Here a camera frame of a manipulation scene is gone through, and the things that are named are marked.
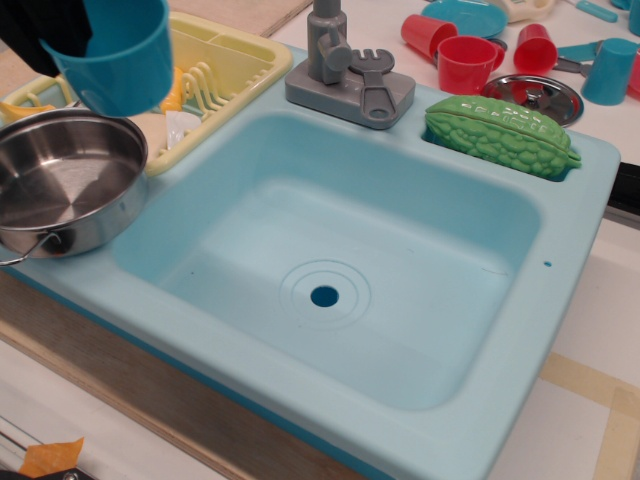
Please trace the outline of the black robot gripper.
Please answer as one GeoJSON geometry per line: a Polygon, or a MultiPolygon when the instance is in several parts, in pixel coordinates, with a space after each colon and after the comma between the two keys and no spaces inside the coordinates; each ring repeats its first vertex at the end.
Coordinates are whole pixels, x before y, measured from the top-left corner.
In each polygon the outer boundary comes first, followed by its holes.
{"type": "Polygon", "coordinates": [[[92,35],[82,0],[1,2],[1,39],[19,47],[18,55],[42,75],[54,78],[60,71],[40,41],[65,55],[84,55],[92,35]]]}

